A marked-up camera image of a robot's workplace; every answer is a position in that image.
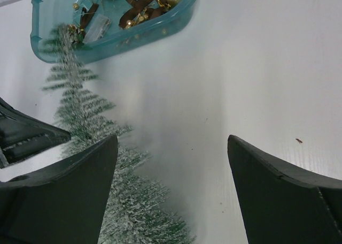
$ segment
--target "blue container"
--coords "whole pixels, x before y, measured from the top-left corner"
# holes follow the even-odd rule
[[[99,4],[96,14],[109,17],[112,23],[101,39],[88,43],[88,46],[91,48],[90,50],[77,51],[80,61],[86,64],[111,57],[179,32],[189,23],[196,0],[182,0],[169,12],[125,30],[119,27],[119,20],[131,8],[131,5],[125,0],[92,1]],[[56,57],[41,52],[43,41],[50,37],[50,31],[58,24],[79,24],[80,12],[75,11],[73,8],[74,3],[89,9],[92,1],[32,0],[32,32],[30,39],[32,50],[40,60],[47,63],[56,62]],[[89,27],[91,27],[91,23],[85,29],[86,32]]]

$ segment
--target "green tree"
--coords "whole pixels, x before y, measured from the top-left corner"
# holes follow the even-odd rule
[[[71,142],[63,156],[71,156],[103,138],[130,132],[128,125],[107,119],[103,112],[115,105],[83,88],[86,81],[98,76],[77,60],[75,46],[66,25],[59,25],[45,41],[44,51],[58,55],[44,90],[63,90],[56,123],[69,131]],[[134,148],[119,144],[118,161],[102,223],[98,243],[116,244],[188,244],[194,241],[185,221],[160,207],[169,190],[160,182],[135,174],[135,169],[150,158]]]

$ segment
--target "white table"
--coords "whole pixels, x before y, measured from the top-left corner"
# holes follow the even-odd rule
[[[0,8],[0,96],[52,123],[60,93],[39,90],[50,65],[30,49],[31,8]],[[109,117],[135,126],[123,141],[154,156],[141,173],[171,188],[167,205],[197,243],[247,243],[229,134],[342,179],[340,12],[340,0],[200,0],[180,33],[91,65],[101,80],[89,88],[118,105]],[[53,163],[57,152],[1,170],[0,180]]]

